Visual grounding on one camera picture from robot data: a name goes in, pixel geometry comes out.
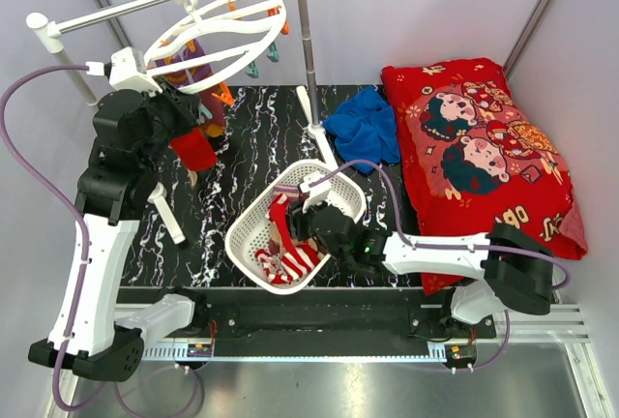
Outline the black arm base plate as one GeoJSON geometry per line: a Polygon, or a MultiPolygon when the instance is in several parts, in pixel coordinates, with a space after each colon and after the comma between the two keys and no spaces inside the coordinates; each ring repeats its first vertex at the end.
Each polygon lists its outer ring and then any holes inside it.
{"type": "Polygon", "coordinates": [[[258,288],[201,290],[217,323],[223,357],[336,358],[423,356],[432,341],[494,341],[494,320],[448,328],[444,296],[419,288],[305,288],[275,295],[258,288]]]}

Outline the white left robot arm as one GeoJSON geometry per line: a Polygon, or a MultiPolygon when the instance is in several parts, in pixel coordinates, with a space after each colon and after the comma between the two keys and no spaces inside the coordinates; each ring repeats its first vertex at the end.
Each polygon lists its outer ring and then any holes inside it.
{"type": "Polygon", "coordinates": [[[74,206],[89,235],[76,237],[61,311],[49,335],[29,347],[30,362],[95,381],[124,382],[143,353],[182,330],[208,327],[204,296],[173,288],[133,315],[115,318],[128,251],[148,198],[158,185],[156,163],[170,141],[196,124],[198,98],[166,79],[160,89],[120,89],[104,96],[93,118],[96,138],[77,183],[74,206]]]}

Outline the red white santa sock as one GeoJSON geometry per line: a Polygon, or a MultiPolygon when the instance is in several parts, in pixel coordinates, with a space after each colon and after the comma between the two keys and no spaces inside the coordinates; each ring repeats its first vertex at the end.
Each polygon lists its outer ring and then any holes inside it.
{"type": "Polygon", "coordinates": [[[307,276],[317,267],[323,254],[310,241],[303,241],[293,252],[272,255],[259,249],[254,256],[262,267],[267,282],[271,285],[283,285],[298,282],[307,276]]]}

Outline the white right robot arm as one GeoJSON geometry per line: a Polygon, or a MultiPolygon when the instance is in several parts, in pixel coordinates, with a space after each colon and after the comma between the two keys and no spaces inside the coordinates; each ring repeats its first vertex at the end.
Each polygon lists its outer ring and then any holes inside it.
{"type": "Polygon", "coordinates": [[[285,213],[291,236],[311,238],[354,273],[456,276],[468,280],[446,298],[442,331],[460,337],[486,316],[510,310],[547,315],[554,255],[509,224],[458,237],[430,237],[370,229],[333,205],[294,205],[285,213]]]}

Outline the red white striped sock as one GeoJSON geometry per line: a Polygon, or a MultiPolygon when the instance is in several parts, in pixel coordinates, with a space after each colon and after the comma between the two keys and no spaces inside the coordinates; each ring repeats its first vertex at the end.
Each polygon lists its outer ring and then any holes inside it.
{"type": "Polygon", "coordinates": [[[191,171],[207,170],[217,163],[217,155],[199,128],[173,138],[170,147],[183,165],[191,171]]]}

